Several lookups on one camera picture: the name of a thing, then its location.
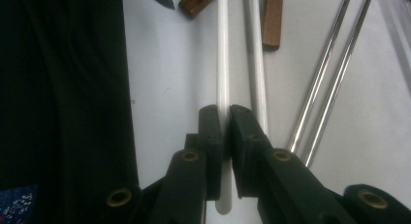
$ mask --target white table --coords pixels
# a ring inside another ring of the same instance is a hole
[[[249,0],[229,0],[231,103],[252,108]],[[269,139],[285,147],[342,0],[284,0],[281,48],[265,51]],[[364,0],[351,0],[307,131]],[[141,187],[165,175],[198,110],[216,104],[217,2],[196,19],[153,0],[124,0],[133,121]],[[372,0],[311,171],[341,194],[365,183],[411,208],[411,4]],[[228,215],[207,203],[206,223],[261,223],[256,199]]]

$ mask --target silver tube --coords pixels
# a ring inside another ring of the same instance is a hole
[[[349,2],[350,0],[344,0],[341,6],[341,9],[338,13],[338,17],[335,21],[335,24],[332,28],[332,32],[329,36],[329,40],[324,49],[323,57],[318,65],[317,71],[311,82],[311,86],[308,90],[308,93],[305,96],[304,104],[302,105],[299,119],[296,123],[293,135],[288,144],[288,149],[291,152],[297,153],[297,150],[299,149],[302,134],[307,124],[309,115],[311,114],[312,107],[314,106],[314,101],[315,101],[315,98],[317,97],[317,93],[318,93],[318,89],[320,88],[321,81],[323,80],[323,76],[326,73],[327,66],[329,65],[330,57],[332,55],[332,49],[335,45],[335,40],[336,40],[336,37],[338,36],[338,32],[341,27],[342,20],[344,19],[345,12],[347,11]]]
[[[310,167],[314,156],[318,150],[321,138],[323,137],[324,130],[326,129],[327,122],[329,120],[330,114],[332,113],[332,106],[335,102],[336,96],[338,94],[339,88],[341,86],[342,80],[344,79],[345,72],[347,70],[348,63],[350,62],[351,55],[354,50],[354,46],[359,37],[363,22],[365,19],[366,12],[368,10],[371,0],[365,0],[363,9],[361,10],[360,16],[357,20],[356,26],[351,33],[350,40],[346,46],[345,54],[340,62],[340,67],[334,75],[332,81],[332,87],[329,90],[327,101],[324,103],[323,108],[320,112],[320,117],[317,119],[317,123],[314,127],[314,131],[310,136],[308,145],[306,146],[304,152],[303,163],[306,167]]]

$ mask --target wooden stick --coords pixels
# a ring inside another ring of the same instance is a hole
[[[189,17],[195,18],[212,0],[181,0],[179,8]]]
[[[278,50],[281,40],[283,0],[266,0],[263,23],[263,45]]]

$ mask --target black cloth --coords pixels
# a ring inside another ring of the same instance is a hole
[[[133,136],[122,0],[0,0],[0,191],[37,184],[29,223],[138,185]]]

